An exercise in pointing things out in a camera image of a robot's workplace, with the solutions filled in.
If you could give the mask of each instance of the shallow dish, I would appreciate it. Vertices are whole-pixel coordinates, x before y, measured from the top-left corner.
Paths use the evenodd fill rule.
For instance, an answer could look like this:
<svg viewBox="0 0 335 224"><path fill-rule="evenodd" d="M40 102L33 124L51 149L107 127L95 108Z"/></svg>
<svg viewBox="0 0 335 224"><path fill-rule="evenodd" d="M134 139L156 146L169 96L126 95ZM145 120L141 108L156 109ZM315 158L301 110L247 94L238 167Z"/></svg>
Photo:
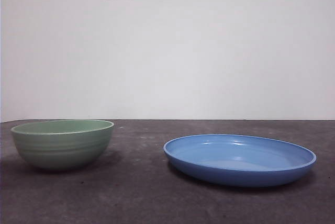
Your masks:
<svg viewBox="0 0 335 224"><path fill-rule="evenodd" d="M172 165L200 180L242 187L277 186L305 175L316 155L299 145L253 136L193 135L167 142Z"/></svg>

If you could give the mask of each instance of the ceramic bowl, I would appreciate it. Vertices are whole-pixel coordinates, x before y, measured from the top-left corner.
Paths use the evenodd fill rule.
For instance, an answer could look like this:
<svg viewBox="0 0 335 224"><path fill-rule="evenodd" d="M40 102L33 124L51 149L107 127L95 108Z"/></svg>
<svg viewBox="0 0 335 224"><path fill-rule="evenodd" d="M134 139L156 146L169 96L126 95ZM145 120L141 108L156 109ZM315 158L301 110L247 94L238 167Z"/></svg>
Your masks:
<svg viewBox="0 0 335 224"><path fill-rule="evenodd" d="M113 125L103 120L56 120L15 126L11 132L26 162L62 171L98 158L108 146Z"/></svg>

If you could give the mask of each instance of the white wall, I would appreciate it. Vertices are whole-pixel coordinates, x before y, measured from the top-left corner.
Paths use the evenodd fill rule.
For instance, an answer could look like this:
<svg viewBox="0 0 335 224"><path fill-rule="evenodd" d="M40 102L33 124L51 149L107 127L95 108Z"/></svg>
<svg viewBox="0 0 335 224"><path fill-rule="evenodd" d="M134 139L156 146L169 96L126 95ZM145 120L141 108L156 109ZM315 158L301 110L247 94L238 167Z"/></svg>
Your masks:
<svg viewBox="0 0 335 224"><path fill-rule="evenodd" d="M335 119L335 0L2 0L2 121Z"/></svg>

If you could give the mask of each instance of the blue plate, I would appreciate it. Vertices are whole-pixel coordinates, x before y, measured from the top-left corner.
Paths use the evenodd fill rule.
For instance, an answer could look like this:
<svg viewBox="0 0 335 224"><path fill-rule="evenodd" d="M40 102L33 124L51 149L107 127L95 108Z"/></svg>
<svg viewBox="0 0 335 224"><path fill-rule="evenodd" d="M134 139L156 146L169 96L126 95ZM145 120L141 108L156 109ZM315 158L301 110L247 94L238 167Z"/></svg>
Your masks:
<svg viewBox="0 0 335 224"><path fill-rule="evenodd" d="M164 145L172 165L200 180L229 186L265 187L305 175L316 155L299 145L242 135L194 135Z"/></svg>

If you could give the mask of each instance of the green glaze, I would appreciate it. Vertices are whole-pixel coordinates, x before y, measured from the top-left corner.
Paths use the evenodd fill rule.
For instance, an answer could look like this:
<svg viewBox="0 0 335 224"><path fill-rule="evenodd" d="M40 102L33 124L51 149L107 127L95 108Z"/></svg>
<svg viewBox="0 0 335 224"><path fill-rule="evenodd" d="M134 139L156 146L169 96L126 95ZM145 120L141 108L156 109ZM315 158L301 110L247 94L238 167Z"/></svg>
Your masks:
<svg viewBox="0 0 335 224"><path fill-rule="evenodd" d="M98 158L108 146L113 125L103 120L57 120L19 125L11 132L26 162L61 171Z"/></svg>

